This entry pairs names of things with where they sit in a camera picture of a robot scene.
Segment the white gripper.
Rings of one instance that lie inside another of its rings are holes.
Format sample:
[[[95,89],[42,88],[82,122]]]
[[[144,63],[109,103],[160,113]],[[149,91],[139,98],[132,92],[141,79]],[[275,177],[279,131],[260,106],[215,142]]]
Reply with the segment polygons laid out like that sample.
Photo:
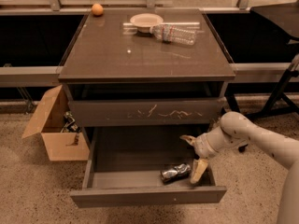
[[[190,146],[194,146],[195,153],[202,159],[194,160],[190,182],[196,184],[208,167],[209,158],[213,158],[219,151],[219,137],[213,133],[203,133],[197,138],[191,135],[182,135],[181,140],[186,141]]]

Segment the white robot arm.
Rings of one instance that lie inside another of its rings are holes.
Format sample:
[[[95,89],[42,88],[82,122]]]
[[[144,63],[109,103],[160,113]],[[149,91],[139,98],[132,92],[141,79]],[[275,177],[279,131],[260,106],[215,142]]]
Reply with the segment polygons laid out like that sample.
[[[201,178],[207,160],[222,149],[248,143],[256,145],[270,158],[289,170],[284,182],[277,224],[299,224],[299,141],[255,125],[244,115],[231,111],[224,114],[218,126],[197,137],[182,135],[199,156],[193,162],[191,182]]]

